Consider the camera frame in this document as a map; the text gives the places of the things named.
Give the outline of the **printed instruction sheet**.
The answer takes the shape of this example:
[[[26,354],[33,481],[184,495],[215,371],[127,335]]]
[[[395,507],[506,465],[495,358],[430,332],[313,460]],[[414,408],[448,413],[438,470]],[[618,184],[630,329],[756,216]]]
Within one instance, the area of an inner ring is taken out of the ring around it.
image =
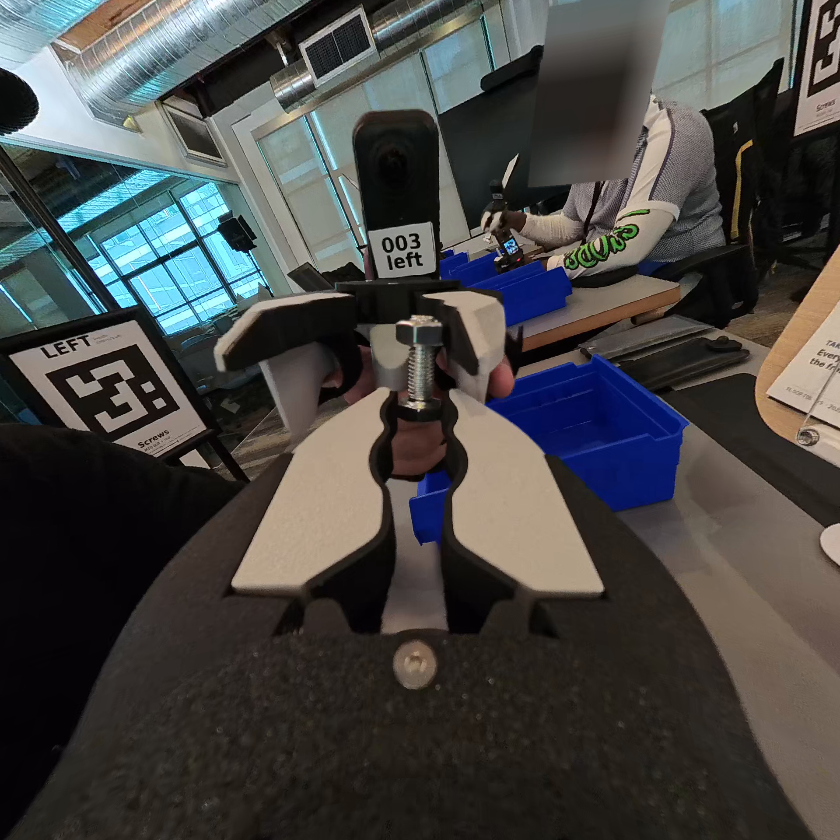
[[[795,440],[815,446],[819,427],[839,428],[839,305],[826,316],[766,392],[796,415]]]

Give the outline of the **silver hex bolt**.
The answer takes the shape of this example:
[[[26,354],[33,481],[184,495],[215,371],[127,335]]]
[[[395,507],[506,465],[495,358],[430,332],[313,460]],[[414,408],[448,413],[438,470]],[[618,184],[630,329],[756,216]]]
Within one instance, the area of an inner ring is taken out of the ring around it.
[[[434,317],[414,314],[408,319],[431,318]],[[443,346],[407,346],[406,393],[398,399],[399,418],[419,423],[439,419],[441,402],[434,394],[434,387],[436,359]]]

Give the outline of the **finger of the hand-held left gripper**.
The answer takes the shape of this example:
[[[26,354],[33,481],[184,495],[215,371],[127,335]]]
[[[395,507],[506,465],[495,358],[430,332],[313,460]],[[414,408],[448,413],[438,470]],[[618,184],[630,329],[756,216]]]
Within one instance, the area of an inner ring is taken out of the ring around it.
[[[444,325],[449,375],[457,388],[486,403],[490,375],[501,363],[507,338],[501,302],[483,290],[450,290],[420,297],[420,313]]]
[[[319,407],[361,378],[356,300],[337,291],[304,292],[258,302],[216,342],[221,372],[257,365],[282,423],[297,445]]]

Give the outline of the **black jacket yellow stripe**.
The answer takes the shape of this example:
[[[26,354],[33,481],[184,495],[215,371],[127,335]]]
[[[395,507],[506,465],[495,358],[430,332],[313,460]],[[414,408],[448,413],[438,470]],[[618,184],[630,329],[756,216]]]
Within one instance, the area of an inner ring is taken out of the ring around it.
[[[759,299],[757,228],[762,204],[772,193],[766,152],[783,69],[784,60],[779,58],[735,99],[700,112],[712,134],[726,240],[724,255],[711,261],[696,288],[707,294],[703,319],[714,328],[724,329],[732,320],[750,314]]]

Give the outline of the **white framed ceiling vent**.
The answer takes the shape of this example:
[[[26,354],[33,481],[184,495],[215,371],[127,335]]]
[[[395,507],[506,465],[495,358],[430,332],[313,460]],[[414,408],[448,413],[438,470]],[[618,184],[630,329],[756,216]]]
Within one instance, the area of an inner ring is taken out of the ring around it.
[[[303,40],[300,51],[315,88],[379,54],[362,5]]]

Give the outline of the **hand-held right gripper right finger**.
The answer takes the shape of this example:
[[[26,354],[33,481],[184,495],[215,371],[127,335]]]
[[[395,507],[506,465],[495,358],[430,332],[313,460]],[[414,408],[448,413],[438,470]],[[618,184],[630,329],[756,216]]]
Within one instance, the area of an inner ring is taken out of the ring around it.
[[[450,488],[439,544],[448,630],[478,634],[498,605],[590,601],[604,582],[552,460],[518,426],[458,389],[444,401]]]

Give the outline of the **silver ventilation duct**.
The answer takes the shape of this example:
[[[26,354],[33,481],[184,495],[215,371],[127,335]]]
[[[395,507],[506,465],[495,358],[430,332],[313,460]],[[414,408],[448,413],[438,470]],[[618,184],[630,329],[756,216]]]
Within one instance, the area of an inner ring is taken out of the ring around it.
[[[408,46],[423,36],[437,32],[444,24],[466,11],[482,8],[482,2],[467,1],[390,2],[372,15],[367,15],[379,54],[362,62],[390,55],[395,49]],[[295,109],[318,89],[312,83],[302,56],[274,74],[270,79],[270,86],[284,112]]]
[[[1,1],[1,68],[14,70],[102,1]]]
[[[94,119],[123,126],[166,92],[263,35],[304,1],[158,1],[65,63]]]

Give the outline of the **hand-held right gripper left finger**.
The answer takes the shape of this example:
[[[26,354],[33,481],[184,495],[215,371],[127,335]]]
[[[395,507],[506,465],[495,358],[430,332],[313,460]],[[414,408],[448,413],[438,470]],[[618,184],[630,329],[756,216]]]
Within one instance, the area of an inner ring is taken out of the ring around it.
[[[231,580],[239,595],[338,603],[357,633],[378,633],[396,563],[387,481],[394,392],[382,387],[295,450]]]

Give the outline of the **blue plastic bin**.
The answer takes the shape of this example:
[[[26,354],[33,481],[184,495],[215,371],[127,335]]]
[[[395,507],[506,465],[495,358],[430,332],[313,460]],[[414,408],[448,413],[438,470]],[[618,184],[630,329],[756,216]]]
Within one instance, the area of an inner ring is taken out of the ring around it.
[[[545,266],[538,260],[505,272],[499,272],[496,266],[496,258],[496,252],[486,253],[476,259],[469,259],[469,254],[465,252],[453,252],[441,261],[440,276],[442,279],[457,280],[465,287],[480,284],[490,287],[545,273]]]
[[[480,280],[470,289],[499,292],[508,326],[565,308],[573,293],[564,269],[547,270],[541,260]]]
[[[675,495],[688,421],[599,356],[517,379],[508,397],[488,407],[561,459],[613,511]]]

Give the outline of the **wooden display board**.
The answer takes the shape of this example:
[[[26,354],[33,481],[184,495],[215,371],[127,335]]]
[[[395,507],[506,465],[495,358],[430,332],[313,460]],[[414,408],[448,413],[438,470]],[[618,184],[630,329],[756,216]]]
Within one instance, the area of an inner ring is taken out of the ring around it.
[[[763,362],[754,395],[759,414],[770,430],[793,443],[800,450],[839,467],[839,428],[838,439],[828,437],[828,433],[833,432],[834,429],[819,427],[820,436],[815,446],[799,445],[795,440],[796,415],[790,408],[772,402],[767,396],[770,385],[836,305],[839,305],[838,249],[826,263],[822,273]]]

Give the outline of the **black light panel tripod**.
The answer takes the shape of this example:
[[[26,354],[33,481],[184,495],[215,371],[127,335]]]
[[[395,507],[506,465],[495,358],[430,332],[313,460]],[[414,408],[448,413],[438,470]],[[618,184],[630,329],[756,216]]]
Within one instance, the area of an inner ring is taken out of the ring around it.
[[[221,215],[217,220],[217,232],[233,251],[248,254],[256,247],[256,234],[241,215],[232,212]]]

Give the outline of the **black floor lamp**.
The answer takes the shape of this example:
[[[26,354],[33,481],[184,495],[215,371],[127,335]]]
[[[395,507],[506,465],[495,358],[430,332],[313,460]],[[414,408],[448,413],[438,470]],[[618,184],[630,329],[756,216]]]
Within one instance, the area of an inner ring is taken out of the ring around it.
[[[39,102],[34,90],[24,79],[2,68],[1,135],[4,137],[26,128],[35,120],[38,113]],[[120,310],[119,303],[89,266],[57,218],[28,183],[24,174],[4,148],[1,149],[1,170],[12,188],[12,195],[16,203],[22,205],[25,211],[37,221],[38,227],[47,232],[58,251],[64,254],[71,268],[85,281],[105,310],[107,312],[118,312]]]

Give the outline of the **large black screen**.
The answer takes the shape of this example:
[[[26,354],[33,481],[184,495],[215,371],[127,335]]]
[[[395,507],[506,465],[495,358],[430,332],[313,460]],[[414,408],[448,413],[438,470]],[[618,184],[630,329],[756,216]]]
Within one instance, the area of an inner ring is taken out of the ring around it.
[[[529,186],[531,131],[543,46],[486,74],[479,92],[438,120],[458,198],[469,228],[476,228],[491,199],[490,183],[501,181],[518,157],[505,189],[511,209],[533,214],[561,210],[568,185]]]

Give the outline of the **person's left hand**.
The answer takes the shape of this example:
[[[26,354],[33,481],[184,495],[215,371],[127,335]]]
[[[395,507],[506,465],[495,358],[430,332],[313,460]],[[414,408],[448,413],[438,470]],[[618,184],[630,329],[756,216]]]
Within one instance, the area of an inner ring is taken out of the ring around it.
[[[392,439],[392,478],[417,481],[445,460],[447,443],[440,421],[399,418]]]

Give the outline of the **black zip pouch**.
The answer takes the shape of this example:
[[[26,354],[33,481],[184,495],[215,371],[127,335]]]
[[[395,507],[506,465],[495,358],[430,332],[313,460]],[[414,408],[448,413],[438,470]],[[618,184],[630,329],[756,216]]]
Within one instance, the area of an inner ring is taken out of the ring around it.
[[[750,351],[739,341],[725,336],[697,337],[637,360],[620,362],[617,368],[651,393],[660,394],[749,358]]]

